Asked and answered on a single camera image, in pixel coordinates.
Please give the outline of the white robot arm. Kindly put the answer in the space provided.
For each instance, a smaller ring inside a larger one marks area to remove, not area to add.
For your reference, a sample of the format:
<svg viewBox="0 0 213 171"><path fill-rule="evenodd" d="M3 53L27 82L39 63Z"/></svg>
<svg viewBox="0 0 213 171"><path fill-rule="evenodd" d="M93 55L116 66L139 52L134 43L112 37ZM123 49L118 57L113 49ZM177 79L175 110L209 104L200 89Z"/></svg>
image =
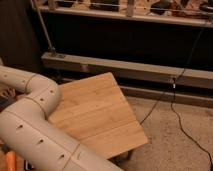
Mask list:
<svg viewBox="0 0 213 171"><path fill-rule="evenodd" d="M60 87L40 74L0 66L0 83L25 94L0 113L0 139L39 171L123 171L47 121Z"/></svg>

